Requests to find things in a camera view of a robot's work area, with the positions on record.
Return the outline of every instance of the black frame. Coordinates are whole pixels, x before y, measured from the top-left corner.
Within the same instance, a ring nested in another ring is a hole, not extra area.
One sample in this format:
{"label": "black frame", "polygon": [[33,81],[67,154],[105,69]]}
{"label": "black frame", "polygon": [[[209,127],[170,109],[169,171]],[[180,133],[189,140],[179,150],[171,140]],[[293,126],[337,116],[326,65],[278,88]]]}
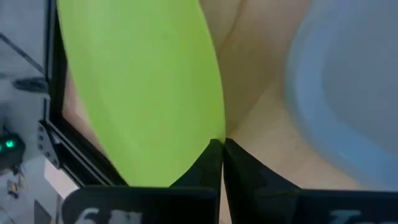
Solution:
{"label": "black frame", "polygon": [[55,152],[63,169],[79,186],[127,185],[108,159],[63,116],[68,61],[63,47],[55,0],[47,1],[44,75],[49,99],[44,99],[44,120],[57,140]]}

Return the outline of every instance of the beige surface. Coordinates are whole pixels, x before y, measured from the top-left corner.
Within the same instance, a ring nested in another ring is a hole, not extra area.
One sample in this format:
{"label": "beige surface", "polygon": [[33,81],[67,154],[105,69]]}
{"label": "beige surface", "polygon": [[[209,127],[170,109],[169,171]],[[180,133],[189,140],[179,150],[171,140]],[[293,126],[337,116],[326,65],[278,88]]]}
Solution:
{"label": "beige surface", "polygon": [[[285,58],[310,0],[201,3],[217,49],[229,136],[300,187],[360,189],[311,150],[292,125],[284,105]],[[71,108],[78,103],[74,96],[68,100]],[[71,118],[87,131],[85,118],[77,117]],[[222,195],[220,218],[230,223],[225,192]]]}

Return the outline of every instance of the gray floor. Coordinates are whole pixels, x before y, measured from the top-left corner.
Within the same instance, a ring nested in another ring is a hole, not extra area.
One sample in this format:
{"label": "gray floor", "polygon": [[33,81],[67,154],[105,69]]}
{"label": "gray floor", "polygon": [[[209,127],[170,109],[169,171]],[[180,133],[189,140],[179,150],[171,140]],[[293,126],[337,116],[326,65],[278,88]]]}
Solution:
{"label": "gray floor", "polygon": [[[43,64],[45,0],[0,0],[0,33],[13,41],[38,64]],[[33,224],[34,201],[55,217],[57,192],[44,178],[46,158],[37,149],[37,122],[43,115],[43,98],[10,88],[10,80],[42,76],[34,67],[0,41],[0,121],[26,143],[24,170],[27,188],[19,200],[0,203],[15,224]],[[0,176],[0,195],[9,174]]]}

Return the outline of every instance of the lime green plate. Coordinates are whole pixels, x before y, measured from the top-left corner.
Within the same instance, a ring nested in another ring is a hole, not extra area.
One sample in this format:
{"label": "lime green plate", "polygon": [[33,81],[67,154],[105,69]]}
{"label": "lime green plate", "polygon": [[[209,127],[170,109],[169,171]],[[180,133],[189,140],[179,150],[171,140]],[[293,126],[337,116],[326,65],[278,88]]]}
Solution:
{"label": "lime green plate", "polygon": [[166,187],[224,140],[221,80],[198,1],[58,0],[68,63],[110,161]]}

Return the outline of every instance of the green led light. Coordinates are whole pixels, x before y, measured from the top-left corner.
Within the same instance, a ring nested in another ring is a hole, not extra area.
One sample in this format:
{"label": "green led light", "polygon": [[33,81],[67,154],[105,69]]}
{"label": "green led light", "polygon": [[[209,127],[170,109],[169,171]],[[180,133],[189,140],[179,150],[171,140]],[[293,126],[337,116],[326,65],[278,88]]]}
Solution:
{"label": "green led light", "polygon": [[15,142],[14,141],[6,141],[6,146],[7,147],[14,147],[15,146]]}

